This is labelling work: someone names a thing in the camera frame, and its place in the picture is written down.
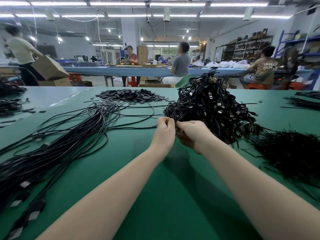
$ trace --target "table leg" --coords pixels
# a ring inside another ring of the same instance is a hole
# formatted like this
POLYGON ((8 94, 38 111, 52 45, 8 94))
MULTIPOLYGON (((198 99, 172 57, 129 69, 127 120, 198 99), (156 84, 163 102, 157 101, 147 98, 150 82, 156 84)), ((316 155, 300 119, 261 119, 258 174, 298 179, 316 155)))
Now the table leg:
POLYGON ((107 76, 104 76, 104 80, 105 80, 105 82, 106 82, 106 87, 108 87, 108 79, 107 79, 107 76))

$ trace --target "green workbench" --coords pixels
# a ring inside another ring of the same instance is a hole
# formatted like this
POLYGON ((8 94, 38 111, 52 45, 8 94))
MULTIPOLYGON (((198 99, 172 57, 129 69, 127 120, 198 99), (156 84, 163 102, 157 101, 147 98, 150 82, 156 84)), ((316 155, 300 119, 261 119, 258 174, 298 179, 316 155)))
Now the green workbench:
MULTIPOLYGON (((68 99, 61 106, 47 108, 46 113, 35 113, 17 121, 14 125, 2 128, 0 130, 1 148, 33 133, 39 124, 56 114, 87 107, 90 103, 83 102, 90 101, 90 98, 105 89, 92 88, 68 99)), ((178 92, 175 88, 149 88, 149 90, 166 96, 169 100, 177 100, 178 98, 178 92)), ((286 100, 282 98, 294 95, 294 91, 230 89, 229 92, 235 95, 239 102, 258 103, 258 101, 262 101, 259 104, 249 104, 248 107, 250 111, 258 114, 257 122, 266 128, 272 130, 289 130, 291 128, 302 133, 320 135, 319 112, 280 108, 280 106, 288 106, 285 104, 286 100)), ((155 106, 166 105, 167 102, 159 101, 151 104, 155 106)), ((155 108, 155 114, 161 114, 162 111, 162 107, 155 108)), ((152 109, 124 109, 122 113, 150 115, 152 109)), ((158 117, 154 116, 134 126, 150 127, 156 125, 158 117)), ((141 117, 121 117, 116 125, 139 120, 141 117)), ((77 124, 79 120, 70 122, 68 126, 72 123, 77 124)), ((108 131, 109 142, 107 145, 93 155, 72 163, 49 191, 45 210, 37 220, 28 224, 17 239, 35 239, 83 196, 147 149, 154 130, 118 129, 108 131)), ((42 143, 54 139, 55 136, 51 136, 45 138, 40 144, 34 142, 28 149, 19 153, 33 150, 42 143)), ((239 140, 239 146, 242 149, 250 148, 242 139, 239 140)), ((232 147, 238 150, 236 144, 233 144, 232 147)), ((248 151, 258 155, 254 149, 248 151)), ((257 167, 263 162, 263 159, 255 158, 242 150, 238 152, 257 167)), ((13 153, 14 151, 2 155, 0 162, 12 157, 13 153)), ((320 209, 317 202, 280 175, 266 173, 320 209)), ((43 184, 38 185, 31 197, 22 205, 17 208, 7 208, 0 216, 0 239, 7 233, 13 222, 42 186, 43 184)), ((320 191, 314 188, 308 187, 308 190, 320 194, 320 191)), ((166 160, 154 170, 114 239, 248 240, 260 239, 260 236, 205 158, 182 146, 176 140, 166 160)))

